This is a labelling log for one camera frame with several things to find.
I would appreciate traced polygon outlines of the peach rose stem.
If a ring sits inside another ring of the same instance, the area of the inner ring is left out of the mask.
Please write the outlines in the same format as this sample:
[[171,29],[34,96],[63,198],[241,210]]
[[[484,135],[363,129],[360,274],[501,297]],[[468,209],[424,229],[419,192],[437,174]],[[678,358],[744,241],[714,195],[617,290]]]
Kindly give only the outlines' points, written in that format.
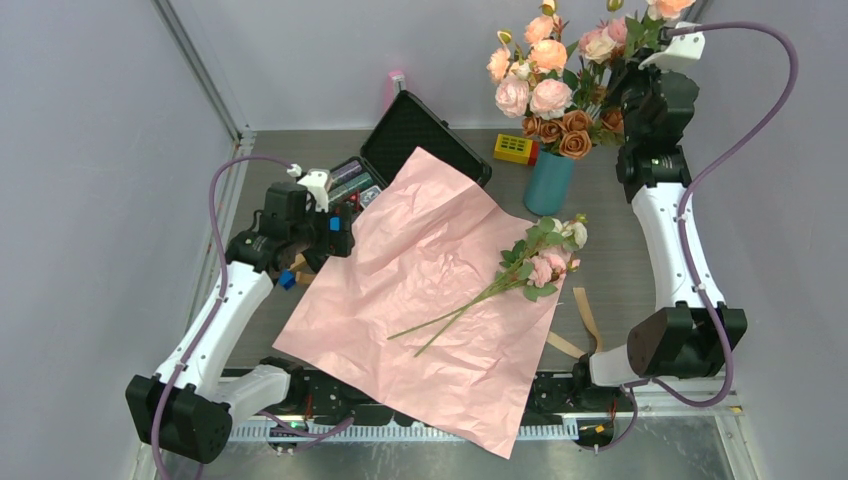
[[695,0],[648,0],[642,13],[625,15],[625,55],[633,56],[645,49],[657,50],[661,30],[679,20],[694,4]]

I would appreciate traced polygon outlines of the pink wrapping paper sheet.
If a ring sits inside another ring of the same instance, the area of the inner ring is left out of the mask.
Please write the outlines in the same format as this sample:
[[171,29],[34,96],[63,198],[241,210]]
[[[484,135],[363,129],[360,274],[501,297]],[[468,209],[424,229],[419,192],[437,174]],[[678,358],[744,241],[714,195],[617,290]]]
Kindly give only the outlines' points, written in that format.
[[415,420],[509,458],[558,298],[476,301],[530,222],[416,149],[353,225],[275,349]]

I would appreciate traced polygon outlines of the white rose stem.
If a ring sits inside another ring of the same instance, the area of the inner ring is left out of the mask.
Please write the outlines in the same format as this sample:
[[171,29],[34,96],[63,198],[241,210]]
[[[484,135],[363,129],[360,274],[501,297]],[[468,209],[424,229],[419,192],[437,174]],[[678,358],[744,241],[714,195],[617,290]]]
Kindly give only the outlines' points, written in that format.
[[475,297],[439,317],[391,337],[395,339],[440,323],[441,329],[418,349],[417,353],[422,354],[472,307],[490,298],[512,290],[521,291],[523,297],[531,302],[553,296],[560,290],[559,282],[580,269],[578,252],[588,240],[587,223],[588,218],[582,213],[566,221],[548,216],[539,219],[525,230],[525,236],[516,241],[510,250],[501,252],[501,262],[493,282]]

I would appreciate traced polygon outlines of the tan ribbon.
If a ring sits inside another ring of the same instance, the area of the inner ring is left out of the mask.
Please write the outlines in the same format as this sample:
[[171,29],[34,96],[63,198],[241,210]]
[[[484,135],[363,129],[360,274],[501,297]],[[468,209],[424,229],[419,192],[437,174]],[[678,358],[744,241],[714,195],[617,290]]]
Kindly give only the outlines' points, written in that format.
[[[579,318],[583,324],[583,327],[594,339],[594,352],[602,352],[604,350],[604,341],[600,329],[597,325],[597,322],[594,318],[593,312],[591,310],[587,292],[583,287],[574,287],[572,292],[578,309]],[[575,360],[579,360],[580,358],[586,355],[586,352],[584,350],[580,349],[579,347],[569,342],[565,338],[559,336],[558,334],[554,333],[553,331],[550,331],[548,333],[546,338],[546,344]]]

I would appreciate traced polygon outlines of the pink rose stem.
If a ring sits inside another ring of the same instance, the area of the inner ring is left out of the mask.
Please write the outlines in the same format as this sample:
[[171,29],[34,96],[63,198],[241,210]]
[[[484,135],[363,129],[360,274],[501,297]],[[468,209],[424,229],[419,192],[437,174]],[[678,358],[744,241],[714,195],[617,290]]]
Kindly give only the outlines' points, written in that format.
[[504,262],[504,270],[496,273],[495,281],[466,304],[440,317],[395,333],[388,339],[394,340],[425,327],[447,322],[428,341],[427,345],[430,345],[474,306],[512,290],[520,290],[524,298],[531,302],[550,297],[559,291],[559,282],[564,280],[569,273],[577,271],[580,266],[581,259],[576,253],[560,247],[547,248],[533,255],[522,254],[512,264],[507,265]]

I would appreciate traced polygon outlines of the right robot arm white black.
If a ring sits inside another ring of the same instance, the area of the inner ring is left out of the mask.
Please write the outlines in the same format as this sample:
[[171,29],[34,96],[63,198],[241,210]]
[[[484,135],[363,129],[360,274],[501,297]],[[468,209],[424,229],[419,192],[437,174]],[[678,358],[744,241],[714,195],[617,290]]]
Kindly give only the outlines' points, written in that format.
[[624,345],[596,350],[573,368],[571,397],[596,410],[611,388],[657,377],[713,377],[725,365],[721,341],[735,347],[747,330],[710,276],[685,198],[692,177],[680,145],[699,88],[681,73],[619,65],[607,103],[623,116],[625,141],[616,173],[645,236],[656,311],[633,327]]

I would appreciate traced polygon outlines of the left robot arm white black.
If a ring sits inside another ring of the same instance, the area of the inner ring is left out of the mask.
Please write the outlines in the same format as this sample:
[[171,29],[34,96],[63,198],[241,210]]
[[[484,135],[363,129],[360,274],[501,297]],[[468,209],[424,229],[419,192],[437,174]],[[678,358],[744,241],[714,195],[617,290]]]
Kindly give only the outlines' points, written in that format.
[[249,320],[280,285],[296,282],[297,256],[347,257],[354,246],[350,206],[329,205],[325,181],[303,178],[268,188],[251,227],[224,250],[223,271],[189,331],[150,377],[136,375],[125,397],[140,440],[201,464],[223,451],[232,430],[276,407],[298,412],[303,379],[286,361],[266,359],[249,373],[221,380]]

